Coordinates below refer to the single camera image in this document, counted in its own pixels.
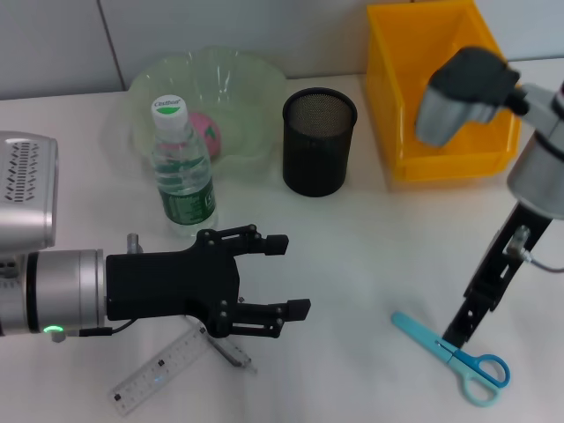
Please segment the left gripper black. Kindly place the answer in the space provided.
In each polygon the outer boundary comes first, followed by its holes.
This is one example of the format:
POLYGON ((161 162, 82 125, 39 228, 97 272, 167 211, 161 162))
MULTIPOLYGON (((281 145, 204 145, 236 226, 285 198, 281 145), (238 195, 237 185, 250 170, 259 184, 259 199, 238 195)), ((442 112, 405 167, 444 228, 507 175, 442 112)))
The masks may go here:
POLYGON ((284 234, 263 237, 255 224, 202 230, 185 250, 109 255, 105 261, 110 321, 189 315, 210 335, 278 338, 286 323, 302 322, 309 299, 236 303, 239 277, 233 256, 282 256, 284 234))

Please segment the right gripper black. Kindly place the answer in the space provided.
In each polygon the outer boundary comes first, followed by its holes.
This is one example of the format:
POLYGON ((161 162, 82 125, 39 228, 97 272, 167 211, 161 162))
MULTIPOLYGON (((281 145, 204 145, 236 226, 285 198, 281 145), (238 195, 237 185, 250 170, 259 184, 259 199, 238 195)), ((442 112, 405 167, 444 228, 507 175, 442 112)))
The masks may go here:
POLYGON ((464 302, 442 335, 455 347, 462 348, 478 328, 487 312, 494 311, 521 261, 504 253, 517 229, 525 226, 530 235, 524 246, 533 249, 553 220, 517 203, 501 229, 494 236, 479 267, 464 292, 464 302))

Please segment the water bottle green label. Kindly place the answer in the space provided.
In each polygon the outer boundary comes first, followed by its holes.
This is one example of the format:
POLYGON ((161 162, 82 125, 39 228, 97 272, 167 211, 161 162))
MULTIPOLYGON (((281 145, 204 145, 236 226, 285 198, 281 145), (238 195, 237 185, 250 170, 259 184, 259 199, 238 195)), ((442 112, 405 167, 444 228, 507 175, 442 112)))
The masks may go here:
POLYGON ((184 99, 167 94, 151 105, 152 169, 164 213, 181 235, 194 236, 217 223, 212 164, 207 145, 184 99))

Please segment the pink toy peach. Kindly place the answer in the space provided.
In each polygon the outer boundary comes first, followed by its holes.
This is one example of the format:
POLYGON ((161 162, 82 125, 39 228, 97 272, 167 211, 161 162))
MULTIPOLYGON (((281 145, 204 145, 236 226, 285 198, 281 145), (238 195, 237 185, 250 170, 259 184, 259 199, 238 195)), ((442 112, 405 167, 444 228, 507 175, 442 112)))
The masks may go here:
POLYGON ((219 126, 207 114, 201 112, 189 112, 189 119, 205 141, 209 155, 212 159, 219 156, 221 151, 221 133, 219 126))

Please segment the light blue scissors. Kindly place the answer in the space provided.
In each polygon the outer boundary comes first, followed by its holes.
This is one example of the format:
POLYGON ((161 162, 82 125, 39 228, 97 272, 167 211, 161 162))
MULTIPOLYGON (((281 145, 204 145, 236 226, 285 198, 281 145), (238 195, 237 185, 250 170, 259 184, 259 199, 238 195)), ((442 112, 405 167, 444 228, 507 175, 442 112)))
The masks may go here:
POLYGON ((454 373, 460 376, 462 392, 466 399, 478 407, 488 407, 497 402, 511 380, 511 372, 507 363, 494 354, 471 356, 457 346, 441 338, 407 314, 395 311, 391 315, 392 323, 405 335, 425 348, 435 358, 443 362, 454 373), (491 362, 502 370, 503 378, 491 375, 482 367, 483 362, 491 362), (482 386, 487 392, 487 399, 480 399, 471 392, 471 384, 482 386))

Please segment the grey pen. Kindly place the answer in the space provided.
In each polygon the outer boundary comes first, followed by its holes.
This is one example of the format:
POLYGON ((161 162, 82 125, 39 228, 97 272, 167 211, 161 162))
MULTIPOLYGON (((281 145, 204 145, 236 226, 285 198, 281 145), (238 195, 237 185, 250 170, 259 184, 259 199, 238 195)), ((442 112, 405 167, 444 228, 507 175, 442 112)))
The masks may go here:
POLYGON ((243 369, 251 374, 256 375, 257 369, 252 359, 247 353, 241 349, 234 341, 229 338, 214 338, 210 336, 204 325, 197 319, 192 322, 205 335, 207 342, 233 367, 243 369))

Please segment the black mesh pen holder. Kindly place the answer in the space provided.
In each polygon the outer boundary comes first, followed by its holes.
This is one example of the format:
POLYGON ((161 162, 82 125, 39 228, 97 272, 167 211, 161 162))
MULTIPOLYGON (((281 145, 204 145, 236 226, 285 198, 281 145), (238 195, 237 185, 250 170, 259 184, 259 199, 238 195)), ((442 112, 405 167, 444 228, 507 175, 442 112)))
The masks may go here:
POLYGON ((282 174, 288 188, 305 197, 338 191, 358 119, 355 104, 339 91, 311 87, 290 96, 282 116, 282 174))

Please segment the transparent plastic ruler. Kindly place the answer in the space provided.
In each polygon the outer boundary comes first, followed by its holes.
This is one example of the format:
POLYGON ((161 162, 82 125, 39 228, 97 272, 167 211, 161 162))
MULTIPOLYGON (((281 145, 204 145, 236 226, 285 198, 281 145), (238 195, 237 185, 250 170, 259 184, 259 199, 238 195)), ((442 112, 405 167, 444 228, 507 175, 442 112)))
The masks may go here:
POLYGON ((196 325, 118 383, 108 394, 117 413, 125 417, 208 351, 207 330, 196 325))

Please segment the green translucent fruit bowl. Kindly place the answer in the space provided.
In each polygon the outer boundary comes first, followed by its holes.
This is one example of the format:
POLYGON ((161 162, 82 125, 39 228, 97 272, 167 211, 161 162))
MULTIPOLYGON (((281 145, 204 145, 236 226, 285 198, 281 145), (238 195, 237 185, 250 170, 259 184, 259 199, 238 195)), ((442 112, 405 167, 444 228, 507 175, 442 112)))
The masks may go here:
POLYGON ((215 173, 260 172, 282 138, 286 77, 250 53, 225 47, 160 59, 138 74, 127 92, 132 143, 150 157, 154 145, 151 104, 161 95, 182 97, 189 112, 219 126, 221 151, 215 173))

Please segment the yellow plastic bin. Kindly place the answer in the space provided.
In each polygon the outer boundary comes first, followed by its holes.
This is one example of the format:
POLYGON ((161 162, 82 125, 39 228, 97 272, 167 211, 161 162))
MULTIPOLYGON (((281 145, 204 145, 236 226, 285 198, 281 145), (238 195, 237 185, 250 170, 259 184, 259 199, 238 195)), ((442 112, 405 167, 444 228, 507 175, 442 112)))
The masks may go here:
POLYGON ((415 135, 428 80, 460 48, 501 50, 473 0, 434 0, 367 7, 367 97, 382 160, 400 182, 481 178, 516 156, 521 123, 508 111, 489 124, 465 125, 444 148, 415 135))

